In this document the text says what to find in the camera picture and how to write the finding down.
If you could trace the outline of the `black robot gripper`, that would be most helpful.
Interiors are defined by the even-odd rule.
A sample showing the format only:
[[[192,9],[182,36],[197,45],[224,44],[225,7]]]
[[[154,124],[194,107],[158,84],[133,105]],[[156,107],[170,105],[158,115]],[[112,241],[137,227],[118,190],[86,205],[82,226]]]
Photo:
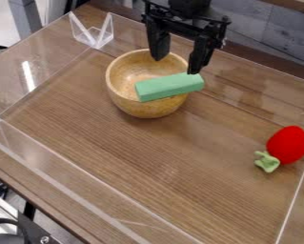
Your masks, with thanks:
[[[197,74],[208,64],[213,50],[224,45],[232,20],[210,5],[210,0],[142,0],[142,23],[150,55],[160,61],[169,53],[170,33],[194,40],[188,58],[188,74]]]

